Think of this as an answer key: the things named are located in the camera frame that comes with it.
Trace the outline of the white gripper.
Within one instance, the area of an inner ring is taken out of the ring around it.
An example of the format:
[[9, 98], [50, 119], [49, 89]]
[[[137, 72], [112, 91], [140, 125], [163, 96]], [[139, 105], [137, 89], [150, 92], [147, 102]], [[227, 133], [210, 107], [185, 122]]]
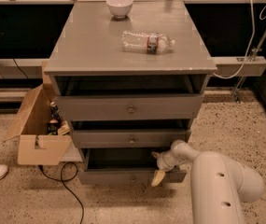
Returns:
[[152, 187], [157, 187], [165, 177], [165, 172], [169, 172], [180, 164], [180, 159], [176, 157], [171, 150], [162, 153], [152, 151], [151, 155], [157, 160], [157, 166], [160, 170], [154, 172], [151, 181]]

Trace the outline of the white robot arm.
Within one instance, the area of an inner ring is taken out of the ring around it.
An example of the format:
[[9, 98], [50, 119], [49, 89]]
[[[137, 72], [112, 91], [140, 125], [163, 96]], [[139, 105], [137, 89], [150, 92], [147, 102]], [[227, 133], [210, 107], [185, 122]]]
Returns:
[[157, 160], [153, 187], [177, 165], [191, 163], [193, 224], [246, 224], [241, 204], [255, 202], [264, 193], [262, 176], [254, 169], [215, 151], [198, 151], [182, 140], [152, 156]]

